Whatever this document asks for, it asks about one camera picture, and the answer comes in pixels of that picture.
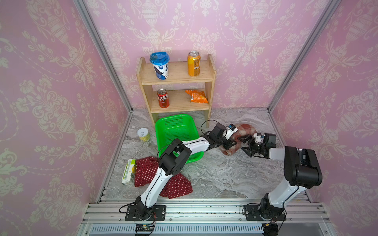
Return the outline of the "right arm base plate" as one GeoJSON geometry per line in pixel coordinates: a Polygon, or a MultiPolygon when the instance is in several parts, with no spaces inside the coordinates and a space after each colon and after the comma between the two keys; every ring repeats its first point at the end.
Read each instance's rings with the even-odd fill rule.
{"type": "Polygon", "coordinates": [[[285,221],[285,208],[278,208],[271,205],[244,205],[242,213],[247,221],[285,221]]]}

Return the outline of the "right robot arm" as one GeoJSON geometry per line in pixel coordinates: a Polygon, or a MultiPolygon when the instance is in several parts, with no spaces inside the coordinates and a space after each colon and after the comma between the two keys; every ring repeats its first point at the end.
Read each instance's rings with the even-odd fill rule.
{"type": "Polygon", "coordinates": [[[283,180],[262,198],[258,212],[264,220],[278,220],[285,208],[301,192],[322,183],[322,172],[313,149],[286,146],[278,148],[276,135],[255,133],[238,138],[246,144],[241,149],[249,157],[259,157],[283,162],[283,180]]]}

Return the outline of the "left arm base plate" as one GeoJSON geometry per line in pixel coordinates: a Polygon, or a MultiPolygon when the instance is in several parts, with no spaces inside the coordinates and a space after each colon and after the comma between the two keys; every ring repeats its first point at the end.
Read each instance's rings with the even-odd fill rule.
{"type": "Polygon", "coordinates": [[[166,213],[166,205],[155,205],[141,214],[136,205],[128,206],[125,215],[125,221],[164,221],[166,213]]]}

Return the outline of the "red polka dot skirt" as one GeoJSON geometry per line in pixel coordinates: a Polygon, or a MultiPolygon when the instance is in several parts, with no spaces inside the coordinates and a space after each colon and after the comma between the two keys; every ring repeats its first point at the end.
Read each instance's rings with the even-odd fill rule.
{"type": "MultiPolygon", "coordinates": [[[[158,159],[153,156],[136,160],[136,172],[134,177],[135,187],[150,184],[158,170],[158,159]]],[[[173,176],[165,185],[160,196],[173,199],[191,194],[193,187],[191,182],[181,173],[173,176]]]]}

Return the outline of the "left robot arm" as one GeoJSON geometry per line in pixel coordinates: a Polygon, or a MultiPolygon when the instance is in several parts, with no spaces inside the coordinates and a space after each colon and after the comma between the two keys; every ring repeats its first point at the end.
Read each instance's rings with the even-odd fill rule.
{"type": "Polygon", "coordinates": [[[202,134],[198,139],[172,141],[159,156],[157,172],[147,190],[135,200],[136,216],[143,221],[150,219],[153,216],[153,206],[157,203],[161,191],[172,177],[181,172],[189,157],[215,147],[223,146],[229,149],[236,144],[231,136],[237,131],[238,128],[233,124],[224,126],[218,123],[212,131],[202,134]]]}

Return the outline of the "green plastic basket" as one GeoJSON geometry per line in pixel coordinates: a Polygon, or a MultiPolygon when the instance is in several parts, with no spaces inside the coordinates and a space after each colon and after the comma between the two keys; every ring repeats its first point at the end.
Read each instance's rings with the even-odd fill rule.
{"type": "Polygon", "coordinates": [[[194,119],[186,114],[159,119],[155,123],[155,131],[159,150],[158,157],[175,139],[191,141],[200,137],[194,119]]]}

